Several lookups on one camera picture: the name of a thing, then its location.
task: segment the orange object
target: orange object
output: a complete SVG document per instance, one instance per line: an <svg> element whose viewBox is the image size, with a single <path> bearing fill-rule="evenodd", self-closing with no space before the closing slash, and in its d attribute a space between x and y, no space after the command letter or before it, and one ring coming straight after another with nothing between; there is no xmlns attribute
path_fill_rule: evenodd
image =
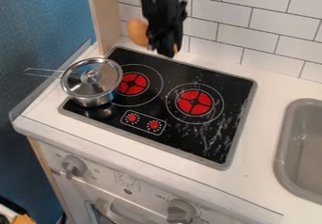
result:
<svg viewBox="0 0 322 224"><path fill-rule="evenodd" d="M143 47L149 45L149 39L146 36L148 25L141 20L130 20L127 23L127 33L129 38L136 44Z"/></svg>
<svg viewBox="0 0 322 224"><path fill-rule="evenodd" d="M29 216L23 215L23 216L16 216L13 219L12 224L37 224L37 223L33 221Z"/></svg>

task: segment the control knob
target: control knob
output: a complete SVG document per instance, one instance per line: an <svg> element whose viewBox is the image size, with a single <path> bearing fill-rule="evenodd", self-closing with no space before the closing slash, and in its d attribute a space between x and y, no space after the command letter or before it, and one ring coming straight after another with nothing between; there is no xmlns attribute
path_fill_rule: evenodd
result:
<svg viewBox="0 0 322 224"><path fill-rule="evenodd" d="M86 164L79 158L67 155L61 166L66 170L66 178L70 180L72 176L82 177L88 170Z"/></svg>
<svg viewBox="0 0 322 224"><path fill-rule="evenodd" d="M199 212L195 206L185 200L173 199L168 207L168 223L199 224Z"/></svg>

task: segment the toy stove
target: toy stove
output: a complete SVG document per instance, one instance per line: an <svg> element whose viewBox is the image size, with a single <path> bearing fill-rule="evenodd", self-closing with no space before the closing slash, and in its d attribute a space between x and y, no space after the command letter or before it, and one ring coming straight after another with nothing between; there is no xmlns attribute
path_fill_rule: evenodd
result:
<svg viewBox="0 0 322 224"><path fill-rule="evenodd" d="M123 69L118 97L92 108L68 100L62 114L213 168L231 164L253 81L123 48L108 58Z"/></svg>

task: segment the stainless steel pot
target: stainless steel pot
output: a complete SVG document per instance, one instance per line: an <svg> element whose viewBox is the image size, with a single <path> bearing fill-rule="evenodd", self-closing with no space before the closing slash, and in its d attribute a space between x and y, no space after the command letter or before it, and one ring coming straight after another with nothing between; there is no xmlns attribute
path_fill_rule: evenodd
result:
<svg viewBox="0 0 322 224"><path fill-rule="evenodd" d="M31 72L59 72L45 69L26 69L27 75L49 77ZM84 107L107 104L117 96L122 78L121 66L106 58L89 58L73 63L60 76L62 89L77 104Z"/></svg>

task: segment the sink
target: sink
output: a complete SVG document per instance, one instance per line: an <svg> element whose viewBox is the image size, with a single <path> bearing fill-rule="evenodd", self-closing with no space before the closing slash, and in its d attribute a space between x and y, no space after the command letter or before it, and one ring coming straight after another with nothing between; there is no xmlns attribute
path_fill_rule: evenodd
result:
<svg viewBox="0 0 322 224"><path fill-rule="evenodd" d="M294 195L322 204L322 102L292 102L284 117L274 170Z"/></svg>

